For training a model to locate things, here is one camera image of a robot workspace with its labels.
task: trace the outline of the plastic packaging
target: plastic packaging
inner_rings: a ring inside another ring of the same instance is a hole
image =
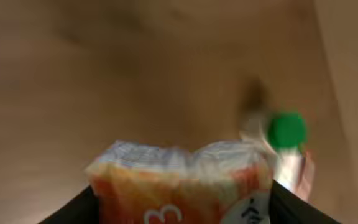
[[[269,216],[271,158],[255,141],[195,153],[118,141],[87,169],[101,223],[260,223]]]

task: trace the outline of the plastic bag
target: plastic bag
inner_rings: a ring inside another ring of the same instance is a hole
[[[255,141],[190,154],[118,141],[88,168],[101,223],[259,223],[269,216],[272,169]]]

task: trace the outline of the wooden floor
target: wooden floor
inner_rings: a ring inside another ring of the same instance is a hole
[[[236,138],[238,102],[254,75],[276,105],[307,119],[311,203],[358,223],[310,0],[66,1],[0,0],[1,224],[36,223],[61,207],[115,139],[194,149]]]

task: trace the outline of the printed number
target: printed number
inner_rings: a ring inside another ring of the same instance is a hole
[[[181,221],[183,219],[183,215],[181,214],[181,211],[178,207],[176,207],[174,205],[166,205],[166,206],[162,207],[160,209],[160,211],[148,210],[147,212],[145,212],[144,213],[144,223],[149,224],[150,218],[152,216],[158,217],[161,222],[165,223],[165,213],[167,211],[175,212],[178,221]]]

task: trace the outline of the green bottle cap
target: green bottle cap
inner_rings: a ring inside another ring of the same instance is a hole
[[[268,128],[268,141],[276,151],[299,148],[306,142],[306,124],[298,113],[280,113]]]

